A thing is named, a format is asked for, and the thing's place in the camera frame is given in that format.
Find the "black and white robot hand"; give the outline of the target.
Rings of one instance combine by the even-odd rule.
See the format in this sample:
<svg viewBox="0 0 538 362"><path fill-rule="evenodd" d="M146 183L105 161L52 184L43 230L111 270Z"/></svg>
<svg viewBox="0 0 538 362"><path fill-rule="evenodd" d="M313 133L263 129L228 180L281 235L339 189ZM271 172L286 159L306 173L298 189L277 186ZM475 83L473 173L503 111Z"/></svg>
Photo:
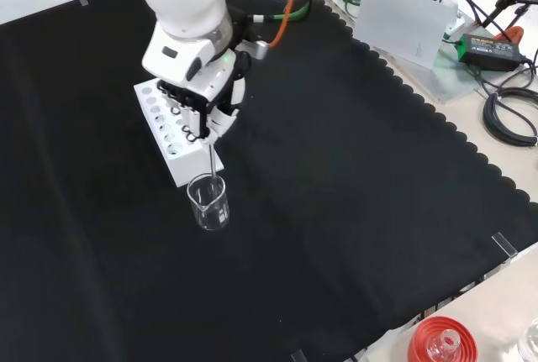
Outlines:
<svg viewBox="0 0 538 362"><path fill-rule="evenodd" d="M157 88L181 115L190 142L211 145L235 123L245 95L251 56L227 49L212 59L207 39L178 43L152 40L143 67L158 79Z"/></svg>

